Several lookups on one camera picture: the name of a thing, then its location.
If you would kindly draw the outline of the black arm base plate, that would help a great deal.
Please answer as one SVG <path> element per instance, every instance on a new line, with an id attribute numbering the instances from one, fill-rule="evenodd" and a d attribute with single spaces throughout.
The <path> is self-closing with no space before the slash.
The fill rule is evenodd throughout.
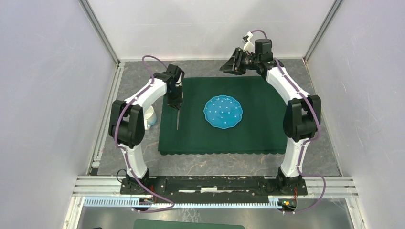
<path id="1" fill-rule="evenodd" d="M 121 195 L 148 194 L 144 187 L 164 197 L 156 203 L 171 200 L 175 204 L 267 203 L 269 196 L 307 195 L 302 177 L 284 180 L 280 176 L 157 176 L 141 179 L 126 176 L 121 181 Z"/>

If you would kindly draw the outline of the blue polka dot plate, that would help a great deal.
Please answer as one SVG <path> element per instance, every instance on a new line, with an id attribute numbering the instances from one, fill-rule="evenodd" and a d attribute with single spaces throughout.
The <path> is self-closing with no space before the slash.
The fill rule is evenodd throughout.
<path id="1" fill-rule="evenodd" d="M 214 128 L 230 129 L 243 118 L 243 109 L 232 96 L 218 95 L 209 99 L 203 108 L 205 120 Z"/>

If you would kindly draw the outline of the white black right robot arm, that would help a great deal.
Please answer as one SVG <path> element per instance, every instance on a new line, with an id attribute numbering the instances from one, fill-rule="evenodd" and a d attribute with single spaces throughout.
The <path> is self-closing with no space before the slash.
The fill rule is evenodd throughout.
<path id="1" fill-rule="evenodd" d="M 235 48 L 220 71 L 243 75 L 247 70 L 255 70 L 284 100 L 283 130 L 287 136 L 287 147 L 272 184 L 274 191 L 282 195 L 305 195 L 307 186 L 302 174 L 302 161 L 310 142 L 320 136 L 321 99 L 318 95 L 307 93 L 290 77 L 281 61 L 273 56 L 270 39 L 255 40 L 253 48 L 253 52 Z"/>

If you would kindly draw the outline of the dark green cloth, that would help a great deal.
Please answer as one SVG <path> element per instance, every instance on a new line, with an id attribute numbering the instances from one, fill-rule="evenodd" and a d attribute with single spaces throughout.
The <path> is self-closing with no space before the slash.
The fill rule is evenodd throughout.
<path id="1" fill-rule="evenodd" d="M 285 153 L 286 103 L 260 76 L 186 78 L 183 93 L 162 107 L 162 155 Z"/>

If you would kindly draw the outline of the silver fork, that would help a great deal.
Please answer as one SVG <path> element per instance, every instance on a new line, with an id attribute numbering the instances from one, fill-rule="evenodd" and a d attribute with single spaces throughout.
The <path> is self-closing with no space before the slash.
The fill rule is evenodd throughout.
<path id="1" fill-rule="evenodd" d="M 178 109 L 178 110 L 177 110 L 177 115 L 176 115 L 176 130 L 179 129 L 179 124 L 180 124 L 180 112 L 181 112 L 181 110 Z"/>

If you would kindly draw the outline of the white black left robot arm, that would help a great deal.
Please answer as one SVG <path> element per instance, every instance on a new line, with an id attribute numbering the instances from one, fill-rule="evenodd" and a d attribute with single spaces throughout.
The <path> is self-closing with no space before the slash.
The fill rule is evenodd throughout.
<path id="1" fill-rule="evenodd" d="M 182 81 L 185 72 L 169 64 L 166 71 L 154 73 L 147 84 L 133 96 L 112 103 L 108 134 L 124 156 L 126 180 L 138 194 L 149 191 L 149 170 L 144 162 L 141 142 L 145 135 L 145 111 L 161 97 L 169 107 L 179 111 L 183 104 Z"/>

